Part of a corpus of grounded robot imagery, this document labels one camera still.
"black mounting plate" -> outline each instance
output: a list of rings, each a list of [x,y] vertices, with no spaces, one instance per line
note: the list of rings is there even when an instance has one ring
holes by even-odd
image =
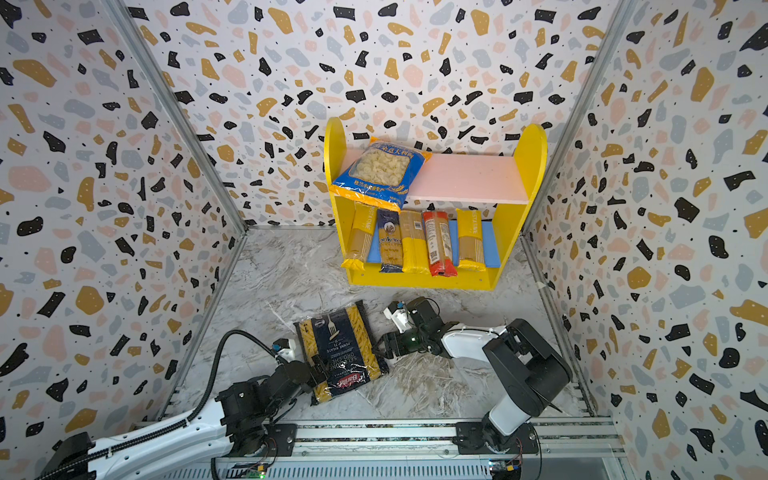
[[[513,446],[505,455],[515,456],[519,453],[515,438],[520,440],[523,453],[527,455],[538,454],[538,445],[533,425],[524,423],[511,435]],[[458,446],[460,455],[498,455],[485,445],[482,438],[482,424],[480,422],[459,422],[456,424],[456,437],[453,442]]]
[[[266,445],[269,449],[266,458],[290,457],[293,454],[293,446],[296,444],[298,425],[295,423],[276,423],[275,425],[267,424],[264,428],[266,428]]]

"spaghetti package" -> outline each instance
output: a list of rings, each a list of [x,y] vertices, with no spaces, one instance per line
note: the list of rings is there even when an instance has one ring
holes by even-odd
[[[456,210],[458,268],[485,272],[480,210]]]
[[[429,273],[427,241],[424,237],[421,213],[401,210],[400,232],[402,233],[402,271]]]
[[[399,212],[411,183],[432,156],[371,138],[362,156],[329,185],[332,194]]]
[[[424,228],[432,276],[456,276],[451,248],[451,230],[446,212],[424,212]]]
[[[352,235],[349,238],[349,248],[344,255],[341,266],[360,272],[366,271],[365,262],[371,251],[374,228],[376,228],[376,207],[355,204]]]
[[[327,402],[387,373],[384,359],[372,352],[368,320],[362,301],[294,324],[304,358],[314,366],[317,355],[328,380],[315,387],[312,405]]]
[[[379,210],[379,252],[381,273],[402,273],[400,218],[396,212]]]

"terrazzo wallpaper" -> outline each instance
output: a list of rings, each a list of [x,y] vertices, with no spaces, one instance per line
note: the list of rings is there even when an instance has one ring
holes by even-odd
[[[638,2],[530,232],[638,478],[768,478],[766,22]]]
[[[100,3],[0,0],[0,15],[0,478],[12,480],[34,478],[70,435],[154,417],[239,238]]]
[[[354,147],[509,155],[539,123],[554,150],[615,3],[127,1],[251,225],[333,222],[334,116]]]

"red package end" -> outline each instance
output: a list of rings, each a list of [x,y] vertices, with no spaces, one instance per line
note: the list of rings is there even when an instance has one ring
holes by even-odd
[[[429,272],[432,276],[456,276],[453,265],[451,233],[446,212],[424,212]]]

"yellow shelf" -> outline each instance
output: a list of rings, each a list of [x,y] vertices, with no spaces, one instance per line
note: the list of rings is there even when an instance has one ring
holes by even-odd
[[[344,126],[339,118],[331,118],[326,126],[324,145],[324,161],[326,169],[326,182],[328,185],[349,166],[351,155],[347,154],[346,136]],[[541,125],[528,125],[520,136],[518,146],[515,149],[515,159],[496,156],[473,156],[472,162],[457,162],[459,155],[436,154],[427,162],[435,168],[438,163],[451,168],[442,169],[440,182],[451,185],[449,192],[438,192],[434,185],[425,182],[428,176],[420,177],[419,188],[415,195],[436,195],[438,198],[431,200],[446,200],[456,202],[477,202],[478,188],[457,188],[462,182],[466,184],[468,171],[461,168],[465,164],[472,169],[473,178],[488,178],[488,183],[493,185],[486,195],[509,199],[513,203],[499,202],[492,220],[496,235],[498,256],[501,259],[501,268],[489,268],[485,272],[472,272],[458,270],[458,276],[441,277],[417,273],[380,273],[378,263],[366,263],[365,272],[347,270],[347,278],[352,285],[393,286],[412,288],[446,288],[459,290],[493,290],[496,288],[498,278],[501,276],[507,260],[515,246],[515,241],[520,234],[520,229],[531,209],[531,204],[536,198],[544,171],[547,166],[547,136]],[[507,159],[506,165],[500,165],[499,159]],[[507,171],[510,181],[505,185],[498,182],[498,169],[503,166]],[[355,216],[355,203],[344,197],[338,197],[329,193],[333,205],[333,216],[336,218],[336,231],[339,233],[339,243],[342,254],[347,251],[349,236],[352,232],[352,221]]]

